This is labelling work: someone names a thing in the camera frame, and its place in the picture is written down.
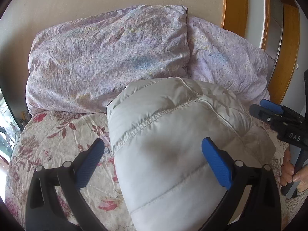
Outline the right human hand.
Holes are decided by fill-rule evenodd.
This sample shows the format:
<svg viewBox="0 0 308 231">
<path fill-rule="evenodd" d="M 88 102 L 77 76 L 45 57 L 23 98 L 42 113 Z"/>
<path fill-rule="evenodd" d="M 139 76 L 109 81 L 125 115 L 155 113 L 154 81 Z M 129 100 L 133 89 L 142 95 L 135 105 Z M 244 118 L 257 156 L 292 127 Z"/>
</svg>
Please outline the right human hand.
<svg viewBox="0 0 308 231">
<path fill-rule="evenodd" d="M 301 170 L 295 173 L 295 167 L 290 163 L 290 160 L 290 149 L 287 148 L 284 152 L 283 163 L 281 166 L 280 185 L 286 186 L 287 183 L 300 182 L 297 186 L 297 190 L 302 193 L 307 190 L 308 186 L 307 166 L 301 168 Z"/>
</svg>

